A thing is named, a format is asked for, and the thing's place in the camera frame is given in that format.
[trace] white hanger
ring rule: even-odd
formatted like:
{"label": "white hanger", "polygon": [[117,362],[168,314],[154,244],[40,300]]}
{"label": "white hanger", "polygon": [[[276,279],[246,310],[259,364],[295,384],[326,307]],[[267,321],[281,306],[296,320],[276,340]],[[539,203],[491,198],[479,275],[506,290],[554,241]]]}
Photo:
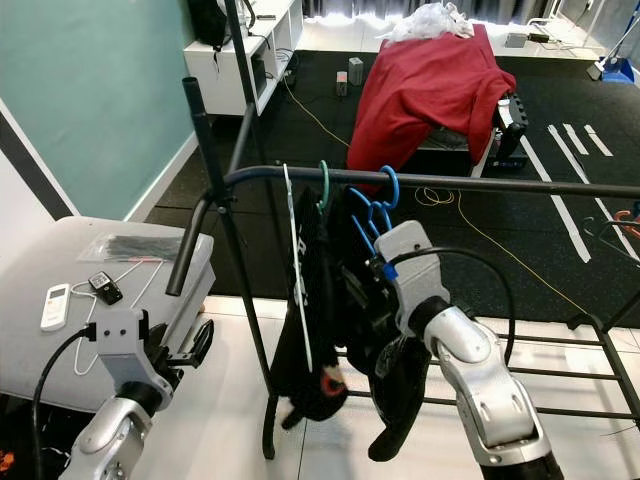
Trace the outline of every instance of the white hanger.
{"label": "white hanger", "polygon": [[298,260],[298,236],[296,235],[296,217],[293,213],[293,193],[291,191],[291,180],[289,180],[289,171],[287,164],[282,165],[284,169],[284,181],[287,186],[287,205],[289,207],[289,220],[291,220],[291,241],[293,242],[293,269],[296,272],[295,295],[298,299],[298,307],[300,308],[300,319],[302,320],[302,332],[304,335],[304,348],[307,352],[307,365],[309,373],[313,371],[313,362],[311,360],[311,343],[309,342],[309,331],[307,330],[307,317],[304,314],[304,298],[302,296],[302,277],[300,275],[300,262]]}

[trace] white cloth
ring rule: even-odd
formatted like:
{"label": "white cloth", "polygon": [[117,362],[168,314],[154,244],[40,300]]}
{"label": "white cloth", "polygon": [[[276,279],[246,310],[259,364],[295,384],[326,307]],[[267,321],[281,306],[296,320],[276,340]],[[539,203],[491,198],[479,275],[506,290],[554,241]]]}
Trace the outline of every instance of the white cloth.
{"label": "white cloth", "polygon": [[437,38],[447,32],[462,38],[471,38],[473,25],[451,2],[446,5],[428,3],[400,20],[393,30],[382,38],[387,38],[387,45],[392,45],[404,40]]}

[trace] black rubber mat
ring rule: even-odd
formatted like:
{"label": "black rubber mat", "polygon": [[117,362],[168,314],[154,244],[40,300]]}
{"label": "black rubber mat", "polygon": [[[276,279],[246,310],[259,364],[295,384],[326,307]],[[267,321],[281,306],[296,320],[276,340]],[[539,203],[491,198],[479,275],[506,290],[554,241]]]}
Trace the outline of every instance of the black rubber mat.
{"label": "black rubber mat", "polygon": [[[335,72],[346,70],[349,57],[363,60],[368,71],[374,54],[345,52],[298,52],[295,95],[329,130],[349,142],[362,87],[349,86],[349,95],[333,94]],[[577,158],[592,183],[637,184],[636,155],[640,142],[640,91],[633,85],[592,82],[586,68],[591,62],[578,60],[498,58],[499,65],[513,73],[518,82],[530,126],[527,137],[553,180],[579,182],[570,164],[547,131],[555,125],[573,149],[562,123],[570,123],[589,150]],[[325,159],[332,167],[342,167],[346,147],[326,135],[297,106],[286,90],[278,87],[261,115],[265,153],[269,164],[316,166]],[[584,125],[590,124],[614,153],[604,157],[586,136]],[[214,135],[223,163],[233,150],[240,119],[218,117]],[[258,164],[253,146],[247,149],[242,166]],[[459,158],[431,154],[415,156],[405,170],[412,173],[456,174],[465,170],[464,156]],[[520,171],[488,170],[485,177],[539,179],[531,165]],[[171,213],[193,206],[207,180],[199,156],[194,154],[158,203],[149,221],[176,224],[186,214]],[[304,185],[294,185],[300,193]],[[252,181],[236,188],[234,204],[238,230],[246,241],[245,258],[253,293],[259,297],[284,298],[284,280],[273,235],[267,217],[268,204],[262,181]],[[278,223],[283,238],[288,238],[286,197],[283,182],[274,182]],[[401,202],[394,212],[396,222],[415,218],[424,225],[434,244],[464,246],[477,250],[495,262],[507,275],[516,295],[519,318],[567,321],[577,309],[533,279],[521,266],[488,240],[468,227],[460,218],[457,206],[422,207],[417,205],[413,189],[403,189]],[[584,217],[598,222],[604,217],[593,199],[565,197],[571,215],[581,226]],[[628,209],[633,199],[607,200],[611,212]],[[503,243],[550,283],[589,312],[608,318],[638,288],[640,270],[628,259],[583,235],[592,256],[585,264],[578,257],[567,231],[549,197],[526,194],[464,193],[462,205],[467,217],[484,232]],[[217,280],[213,292],[237,295],[238,288],[227,254],[220,222],[208,223],[216,238],[213,267]],[[640,242],[631,240],[640,252]],[[482,266],[458,258],[443,258],[443,281],[455,298],[469,304],[478,314],[504,315],[504,296],[495,280]],[[634,312],[623,325],[640,327],[640,312]]]}

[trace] black metal rack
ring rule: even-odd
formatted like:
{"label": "black metal rack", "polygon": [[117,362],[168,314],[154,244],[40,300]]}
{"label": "black metal rack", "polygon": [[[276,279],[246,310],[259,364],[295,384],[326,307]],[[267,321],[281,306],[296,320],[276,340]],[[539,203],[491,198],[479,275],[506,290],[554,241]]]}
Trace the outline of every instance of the black metal rack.
{"label": "black metal rack", "polygon": [[[267,360],[262,336],[258,325],[258,318],[253,305],[253,296],[249,276],[243,260],[242,251],[238,233],[233,220],[233,212],[230,202],[230,192],[233,188],[246,181],[254,179],[262,179],[267,184],[267,196],[271,216],[273,218],[274,234],[277,237],[283,266],[285,262],[284,247],[282,236],[276,221],[275,200],[270,185],[270,179],[284,179],[282,167],[267,166],[262,148],[262,140],[260,138],[260,130],[258,119],[255,111],[255,98],[251,88],[249,71],[246,63],[246,56],[242,43],[240,27],[238,25],[237,15],[235,15],[234,0],[225,0],[228,19],[230,21],[231,33],[236,48],[236,56],[240,66],[240,74],[243,80],[243,88],[247,101],[247,110],[242,122],[239,136],[232,155],[232,161],[226,176],[223,176],[220,163],[215,151],[211,127],[204,109],[204,104],[200,94],[200,88],[195,78],[186,78],[183,80],[183,86],[191,109],[192,120],[202,157],[206,166],[207,173],[211,182],[211,188],[205,192],[196,204],[192,218],[185,230],[180,252],[173,267],[169,285],[166,293],[168,295],[179,296],[182,291],[184,280],[189,268],[189,262],[195,248],[196,240],[200,231],[200,227],[204,220],[205,213],[209,206],[214,204],[217,212],[220,214],[222,224],[225,230],[226,239],[229,245],[230,255],[238,278],[240,293],[243,299],[244,307],[249,320],[249,326],[258,354],[258,360],[262,370],[262,375],[267,388],[268,402],[265,412],[263,433],[262,433],[262,451],[267,459],[275,456],[273,445],[273,428],[275,422],[276,406],[278,395],[275,392],[269,363]],[[240,159],[242,158],[245,145],[252,133],[253,140],[259,153],[262,166],[249,167],[238,170]],[[289,167],[289,177],[293,180],[307,180],[314,182],[322,182],[323,174],[319,169]],[[398,174],[398,182],[403,186],[427,186],[432,188],[447,188],[459,190],[482,190],[493,192],[520,192],[532,194],[567,194],[589,197],[608,197],[608,198],[640,198],[640,187],[619,186],[619,185],[596,185],[596,184],[575,184],[560,182],[536,182],[536,181],[515,181],[515,180],[498,180],[483,178],[460,178],[460,177],[441,177],[428,175],[408,175]],[[381,185],[389,181],[389,177],[385,173],[379,172],[360,172],[345,170],[329,170],[329,179],[331,182],[346,184],[375,184]],[[537,341],[543,343],[557,343],[564,345],[589,345],[601,347],[609,361],[613,374],[592,374],[592,373],[576,373],[568,371],[540,370],[528,368],[510,368],[515,373],[525,373],[534,375],[559,376],[567,378],[584,378],[594,380],[615,381],[622,390],[623,396],[629,407],[630,413],[626,412],[601,412],[587,411],[575,409],[558,409],[558,408],[537,408],[539,413],[551,415],[569,415],[579,417],[593,418],[609,418],[609,419],[626,419],[633,420],[640,430],[640,399],[633,387],[633,384],[624,368],[624,365],[616,351],[612,339],[608,331],[613,328],[631,309],[640,303],[640,293],[632,297],[627,304],[609,321],[602,322],[600,319],[592,316],[580,315],[576,316],[568,322],[571,329],[577,328],[580,324],[589,324],[593,327],[597,340],[577,340],[551,337],[521,336],[516,335],[515,339],[520,341]],[[351,391],[354,397],[370,397],[371,394],[365,391]],[[440,405],[455,405],[454,400],[425,397],[425,403],[434,403]]]}

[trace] white floor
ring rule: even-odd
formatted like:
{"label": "white floor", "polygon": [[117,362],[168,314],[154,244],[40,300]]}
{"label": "white floor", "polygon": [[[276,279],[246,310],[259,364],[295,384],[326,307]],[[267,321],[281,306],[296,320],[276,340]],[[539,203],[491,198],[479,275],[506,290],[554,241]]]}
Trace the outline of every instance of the white floor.
{"label": "white floor", "polygon": [[[596,60],[602,52],[600,45],[589,40],[586,48],[581,48],[585,33],[564,20],[554,20],[545,26],[552,35],[562,40],[562,44],[538,44],[526,42],[524,48],[507,48],[505,41],[511,32],[540,33],[536,27],[519,25],[485,24],[496,56],[512,57],[552,57]],[[393,29],[393,21],[381,21],[370,16],[346,19],[305,19],[299,50],[320,50],[337,52],[378,52],[382,43],[381,35]]]}
{"label": "white floor", "polygon": [[[215,321],[213,346],[204,364],[187,371],[174,402],[154,418],[134,479],[480,479],[454,407],[425,404],[399,455],[374,463],[367,448],[382,431],[373,403],[350,398],[325,422],[303,421],[285,432],[279,421],[289,406],[281,400],[275,431],[276,458],[261,453],[267,395],[242,302],[209,297],[205,316]],[[257,300],[262,335],[272,357],[283,325],[282,301]],[[484,319],[498,332],[505,323]],[[558,323],[518,322],[518,334],[595,339],[589,327],[571,332]],[[620,356],[640,390],[640,333],[612,333]],[[596,347],[518,342],[512,365],[575,372],[611,373]],[[367,381],[343,365],[351,389]],[[617,385],[548,376],[518,375],[537,406],[628,412]],[[453,398],[439,368],[432,367],[427,395]],[[631,421],[543,415],[544,427],[567,479],[629,480],[640,477],[640,434]]]}

